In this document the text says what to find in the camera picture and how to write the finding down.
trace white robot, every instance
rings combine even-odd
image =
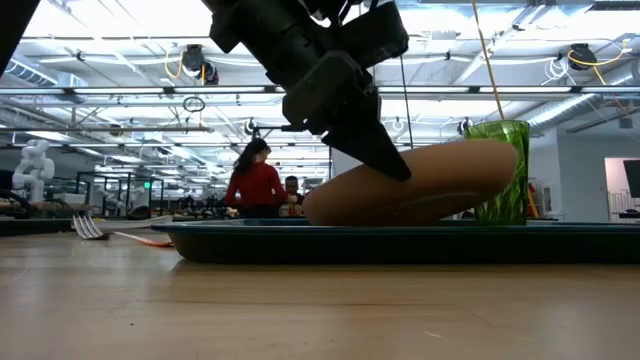
[[[13,174],[13,188],[24,189],[25,184],[31,188],[29,202],[42,202],[44,198],[44,181],[53,179],[55,164],[53,160],[46,157],[45,152],[49,149],[49,142],[46,140],[29,140],[27,146],[22,148],[22,160]],[[29,175],[24,172],[33,167]]]
[[[120,194],[120,199],[118,200],[116,198],[116,194],[112,192],[108,192],[99,184],[96,184],[96,190],[105,197],[105,200],[108,203],[115,204],[118,209],[125,210],[124,202],[126,201],[126,196],[127,196],[126,192],[123,191],[122,194]],[[131,191],[129,192],[129,202],[135,203],[138,197],[144,194],[144,192],[145,192],[144,187],[132,188]]]

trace yellow cable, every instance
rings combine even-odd
[[[174,75],[169,70],[169,52],[167,51],[167,56],[164,58],[164,70],[167,72],[167,75],[170,77],[177,79],[182,74],[182,56],[184,55],[184,51],[180,53],[180,67],[178,68],[178,74]]]
[[[480,34],[480,43],[482,44],[482,52],[484,53],[484,60],[487,63],[487,70],[489,71],[489,79],[491,79],[491,86],[493,86],[493,95],[496,97],[496,104],[498,104],[498,112],[500,113],[500,119],[504,121],[504,112],[502,111],[502,105],[500,104],[500,95],[498,94],[498,87],[496,86],[496,79],[493,77],[493,70],[491,69],[491,63],[489,62],[489,54],[487,53],[487,45],[484,43],[484,35],[480,29],[480,18],[478,17],[478,6],[476,0],[471,0],[473,5],[473,14],[476,17],[476,24],[478,25],[478,34]]]
[[[602,85],[607,85],[607,83],[604,81],[604,78],[602,77],[602,74],[600,74],[600,70],[598,70],[597,66],[593,67],[593,71],[595,71],[596,75],[598,75],[598,79],[600,79],[600,82],[602,83]]]
[[[594,66],[594,67],[593,67],[593,71],[595,71],[595,72],[596,72],[596,75],[598,75],[598,79],[600,79],[600,82],[602,83],[602,85],[607,85],[607,83],[604,81],[604,78],[602,77],[602,74],[600,73],[600,70],[598,70],[598,67],[597,67],[597,66]],[[618,100],[618,98],[616,98],[616,97],[615,97],[615,95],[614,95],[614,97],[613,97],[613,100],[616,102],[616,104],[618,105],[618,107],[620,108],[620,110],[624,111],[624,113],[625,113],[627,116],[631,116],[631,115],[629,114],[629,111],[627,111],[627,108],[626,108],[626,107],[624,107],[624,106],[622,106],[622,103],[620,103],[620,101]]]
[[[576,64],[580,64],[580,65],[587,65],[587,66],[602,66],[602,65],[607,65],[607,64],[611,64],[614,61],[618,61],[620,60],[620,58],[622,57],[622,54],[624,54],[624,49],[627,47],[627,41],[623,41],[622,42],[622,50],[620,50],[620,54],[618,54],[618,56],[616,56],[615,58],[611,59],[611,60],[607,60],[601,63],[590,63],[590,62],[586,62],[586,61],[580,61],[577,59],[574,59],[571,54],[573,54],[575,51],[571,50],[569,51],[569,53],[567,54],[567,57],[569,58],[569,60],[573,61]]]

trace dark hair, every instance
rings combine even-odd
[[[269,148],[266,141],[259,138],[251,140],[251,142],[247,144],[247,147],[244,148],[242,154],[240,154],[238,160],[233,164],[234,172],[242,174],[249,171],[251,166],[253,166],[254,157],[265,150],[271,152],[271,148]]]

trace metal fork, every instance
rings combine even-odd
[[[79,213],[73,214],[73,225],[76,228],[78,236],[84,240],[109,240],[109,234],[105,234],[93,222],[91,216],[80,215]]]
[[[112,233],[103,233],[98,227],[96,223],[93,222],[91,216],[84,214],[74,214],[73,215],[73,224],[76,228],[76,232],[78,236],[80,236],[84,240],[109,240],[109,235]],[[121,232],[113,232],[114,235],[120,235],[127,237],[129,239],[133,239],[139,241],[145,245],[154,246],[154,247],[171,247],[173,243],[171,241],[153,241],[149,239],[145,239],[143,237],[125,234]]]

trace red shirt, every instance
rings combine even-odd
[[[287,192],[280,183],[278,171],[271,165],[263,162],[253,164],[251,169],[244,174],[234,173],[227,189],[224,200],[227,205],[236,203],[236,191],[240,191],[242,203],[252,205],[275,205],[287,201]]]

